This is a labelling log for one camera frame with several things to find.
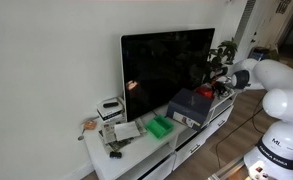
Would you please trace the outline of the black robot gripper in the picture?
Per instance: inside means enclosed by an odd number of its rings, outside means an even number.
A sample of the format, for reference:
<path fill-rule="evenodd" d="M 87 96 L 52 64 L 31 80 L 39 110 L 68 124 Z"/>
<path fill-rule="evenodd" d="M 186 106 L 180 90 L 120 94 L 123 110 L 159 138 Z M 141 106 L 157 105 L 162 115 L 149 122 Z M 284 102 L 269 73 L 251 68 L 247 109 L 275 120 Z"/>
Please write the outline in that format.
<path fill-rule="evenodd" d="M 212 82 L 212 87 L 218 97 L 227 97 L 234 90 L 234 87 L 230 83 L 220 82 L 217 80 Z"/>

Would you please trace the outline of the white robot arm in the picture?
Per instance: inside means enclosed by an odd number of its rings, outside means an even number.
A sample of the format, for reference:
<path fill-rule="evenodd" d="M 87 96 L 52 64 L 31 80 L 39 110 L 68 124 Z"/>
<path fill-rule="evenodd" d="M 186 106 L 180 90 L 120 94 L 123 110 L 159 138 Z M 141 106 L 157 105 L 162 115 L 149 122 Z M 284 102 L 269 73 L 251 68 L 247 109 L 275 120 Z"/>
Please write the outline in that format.
<path fill-rule="evenodd" d="M 293 69 L 276 60 L 249 58 L 227 67 L 234 89 L 265 89 L 263 110 L 273 123 L 243 157 L 252 180 L 293 180 Z"/>

